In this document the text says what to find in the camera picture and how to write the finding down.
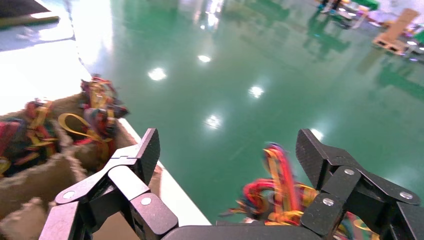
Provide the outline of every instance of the person's leg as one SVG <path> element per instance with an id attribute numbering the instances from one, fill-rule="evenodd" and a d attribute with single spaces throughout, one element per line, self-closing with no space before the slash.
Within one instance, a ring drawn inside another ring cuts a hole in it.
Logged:
<path id="1" fill-rule="evenodd" d="M 332 9 L 336 10 L 342 0 L 335 0 L 332 4 Z"/>
<path id="2" fill-rule="evenodd" d="M 324 9 L 328 2 L 329 0 L 322 0 L 321 4 L 318 6 L 318 9 Z"/>

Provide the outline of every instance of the yellow wire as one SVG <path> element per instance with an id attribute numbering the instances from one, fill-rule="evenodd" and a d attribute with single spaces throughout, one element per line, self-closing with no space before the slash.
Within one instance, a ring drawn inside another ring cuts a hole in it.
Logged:
<path id="1" fill-rule="evenodd" d="M 0 175 L 6 172 L 11 167 L 11 161 L 5 156 L 0 156 Z"/>
<path id="2" fill-rule="evenodd" d="M 275 186 L 275 199 L 279 202 L 279 203 L 283 203 L 283 193 L 282 193 L 282 186 L 281 186 L 281 183 L 280 183 L 280 178 L 279 178 L 279 175 L 278 175 L 278 170 L 277 170 L 277 164 L 276 164 L 276 162 L 274 161 L 274 157 L 276 157 L 275 155 L 274 155 L 274 153 L 273 152 L 271 152 L 271 151 L 269 151 L 269 150 L 267 150 L 267 149 L 264 149 L 264 151 L 265 152 L 267 152 L 269 155 L 270 155 L 270 157 L 268 158 L 268 164 L 269 164 L 269 171 L 270 171 L 270 173 L 271 173 L 271 176 L 272 176 L 272 179 L 273 179 L 273 181 L 274 181 L 274 186 Z M 275 212 L 277 213 L 277 214 L 280 214 L 281 212 L 283 211 L 283 209 L 282 208 L 280 208 L 280 207 L 276 207 L 275 208 Z"/>
<path id="3" fill-rule="evenodd" d="M 281 212 L 281 213 L 271 212 L 268 215 L 268 219 L 270 221 L 273 221 L 273 222 L 276 222 L 276 223 L 279 223 L 279 224 L 283 224 L 287 220 L 294 221 L 293 217 L 301 217 L 303 214 L 304 213 L 302 211 L 298 211 L 298 210 L 285 211 L 285 212 Z"/>
<path id="4" fill-rule="evenodd" d="M 92 83 L 92 85 L 90 86 L 90 90 L 91 90 L 91 97 L 90 97 L 90 102 L 91 102 L 91 108 L 93 109 L 99 109 L 99 108 L 104 108 L 104 106 L 106 105 L 107 99 L 109 98 L 109 96 L 107 96 L 106 94 L 102 93 L 102 85 L 106 85 L 108 83 L 106 82 L 97 82 L 97 83 Z"/>
<path id="5" fill-rule="evenodd" d="M 280 225 L 290 226 L 291 224 L 287 223 L 287 222 L 267 221 L 267 222 L 265 222 L 265 225 L 266 226 L 276 226 L 276 225 L 278 225 L 278 226 L 280 226 Z"/>
<path id="6" fill-rule="evenodd" d="M 356 219 L 353 221 L 353 225 L 359 229 L 372 232 L 371 229 L 369 229 L 367 226 L 363 227 L 362 224 L 365 224 L 361 219 Z"/>
<path id="7" fill-rule="evenodd" d="M 38 112 L 36 118 L 32 120 L 31 124 L 29 125 L 29 129 L 35 129 L 36 127 L 42 125 L 44 121 L 46 120 L 47 113 L 49 111 L 50 106 L 52 105 L 52 102 L 49 101 L 45 103 L 43 106 L 39 106 L 36 108 L 36 111 Z"/>
<path id="8" fill-rule="evenodd" d="M 317 190 L 315 190 L 315 188 L 310 187 L 310 186 L 307 186 L 307 185 L 302 184 L 302 183 L 297 183 L 297 184 L 295 184 L 295 186 L 296 186 L 296 187 L 304 187 L 305 189 L 310 189 L 310 190 L 317 191 Z"/>
<path id="9" fill-rule="evenodd" d="M 343 234 L 345 234 L 345 235 L 346 235 L 346 233 L 348 232 L 348 230 L 346 229 L 346 227 L 345 227 L 345 226 L 343 226 L 342 224 L 340 224 L 340 225 L 337 227 L 337 229 L 338 229 L 340 232 L 342 232 Z"/>
<path id="10" fill-rule="evenodd" d="M 21 160 L 24 160 L 23 162 L 18 161 L 18 162 L 15 162 L 14 164 L 15 165 L 22 165 L 24 163 L 27 163 L 27 162 L 29 162 L 31 160 L 34 160 L 34 159 L 38 158 L 39 156 L 40 156 L 40 154 L 38 152 L 31 152 L 27 156 L 21 158 Z"/>
<path id="11" fill-rule="evenodd" d="M 378 235 L 377 233 L 373 232 L 371 235 L 371 240 L 379 240 L 380 239 L 380 235 Z"/>

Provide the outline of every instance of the blurry background equipment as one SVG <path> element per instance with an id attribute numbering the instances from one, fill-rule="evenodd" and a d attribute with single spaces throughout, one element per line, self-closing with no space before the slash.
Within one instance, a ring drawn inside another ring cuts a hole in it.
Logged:
<path id="1" fill-rule="evenodd" d="M 417 11 L 405 8 L 398 19 L 390 25 L 389 29 L 374 38 L 372 42 L 394 54 L 403 54 L 405 43 L 399 41 L 398 37 L 403 34 L 405 28 L 419 15 L 420 13 Z"/>
<path id="2" fill-rule="evenodd" d="M 56 13 L 37 0 L 0 0 L 0 28 L 58 20 Z"/>

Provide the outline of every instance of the wooden pallet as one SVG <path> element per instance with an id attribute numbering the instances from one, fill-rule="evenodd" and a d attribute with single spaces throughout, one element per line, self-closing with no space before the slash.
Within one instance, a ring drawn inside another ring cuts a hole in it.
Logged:
<path id="1" fill-rule="evenodd" d="M 399 40 L 387 41 L 383 38 L 383 36 L 384 33 L 380 34 L 374 38 L 372 43 L 396 55 L 402 55 L 404 53 L 405 44 L 403 42 Z"/>

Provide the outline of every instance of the person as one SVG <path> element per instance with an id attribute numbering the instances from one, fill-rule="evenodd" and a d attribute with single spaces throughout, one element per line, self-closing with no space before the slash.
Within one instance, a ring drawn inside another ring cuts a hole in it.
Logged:
<path id="1" fill-rule="evenodd" d="M 332 4 L 332 9 L 330 10 L 330 15 L 336 14 L 337 7 L 339 6 L 342 0 L 334 0 Z M 321 4 L 318 6 L 318 9 L 325 9 L 329 0 L 322 0 Z"/>

